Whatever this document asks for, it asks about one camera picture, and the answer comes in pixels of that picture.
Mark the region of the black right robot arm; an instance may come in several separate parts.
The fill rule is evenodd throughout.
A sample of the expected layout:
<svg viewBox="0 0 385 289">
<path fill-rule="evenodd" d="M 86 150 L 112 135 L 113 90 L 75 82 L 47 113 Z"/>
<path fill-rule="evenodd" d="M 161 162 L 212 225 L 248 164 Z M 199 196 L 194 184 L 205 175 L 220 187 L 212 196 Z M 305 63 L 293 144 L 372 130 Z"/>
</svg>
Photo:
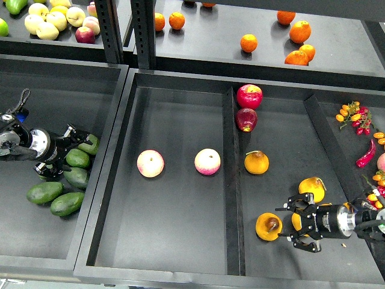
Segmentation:
<svg viewBox="0 0 385 289">
<path fill-rule="evenodd" d="M 299 215 L 299 230 L 278 234 L 296 249 L 318 253 L 322 239 L 348 239 L 352 233 L 364 240 L 384 241 L 384 209 L 377 209 L 364 199 L 347 205 L 320 205 L 313 193 L 305 193 L 289 197 L 276 211 Z"/>
</svg>

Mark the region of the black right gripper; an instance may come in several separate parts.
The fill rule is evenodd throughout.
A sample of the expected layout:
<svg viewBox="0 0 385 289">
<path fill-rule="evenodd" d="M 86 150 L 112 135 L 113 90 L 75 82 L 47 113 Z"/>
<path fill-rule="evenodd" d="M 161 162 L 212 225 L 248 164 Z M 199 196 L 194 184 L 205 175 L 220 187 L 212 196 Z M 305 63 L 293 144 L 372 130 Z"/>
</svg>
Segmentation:
<svg viewBox="0 0 385 289">
<path fill-rule="evenodd" d="M 356 215 L 345 205 L 317 205 L 313 193 L 297 194 L 288 198 L 281 208 L 275 211 L 291 211 L 300 215 L 301 228 L 314 240 L 322 238 L 349 238 L 356 227 Z M 319 241 L 305 243 L 299 232 L 278 233 L 285 237 L 294 248 L 306 252 L 320 252 Z"/>
</svg>

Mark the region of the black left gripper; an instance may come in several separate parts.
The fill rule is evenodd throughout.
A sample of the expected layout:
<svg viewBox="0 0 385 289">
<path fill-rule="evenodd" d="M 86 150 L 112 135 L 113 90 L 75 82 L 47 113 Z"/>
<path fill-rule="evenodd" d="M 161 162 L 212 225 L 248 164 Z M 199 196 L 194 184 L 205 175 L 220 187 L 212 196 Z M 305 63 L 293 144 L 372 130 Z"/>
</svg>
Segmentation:
<svg viewBox="0 0 385 289">
<path fill-rule="evenodd" d="M 83 143 L 93 145 L 89 132 L 71 124 L 67 125 L 63 135 L 50 134 L 40 128 L 32 129 L 30 133 L 32 143 L 29 148 L 37 152 L 34 170 L 43 179 L 59 179 L 64 172 L 70 172 L 72 169 L 64 163 L 69 150 Z"/>
</svg>

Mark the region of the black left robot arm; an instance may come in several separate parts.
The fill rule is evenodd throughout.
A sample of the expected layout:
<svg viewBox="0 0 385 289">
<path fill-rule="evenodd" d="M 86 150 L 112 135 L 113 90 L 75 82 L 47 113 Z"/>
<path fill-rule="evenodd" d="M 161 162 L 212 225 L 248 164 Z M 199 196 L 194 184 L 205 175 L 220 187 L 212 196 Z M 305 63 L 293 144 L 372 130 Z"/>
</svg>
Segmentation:
<svg viewBox="0 0 385 289">
<path fill-rule="evenodd" d="M 14 108 L 1 114 L 1 160 L 35 161 L 35 172 L 47 179 L 56 179 L 64 171 L 70 171 L 65 158 L 71 149 L 85 144 L 98 147 L 98 139 L 87 131 L 68 124 L 63 135 L 42 128 L 28 128 L 23 123 L 29 111 L 23 106 L 30 96 L 30 89 L 22 90 Z"/>
</svg>

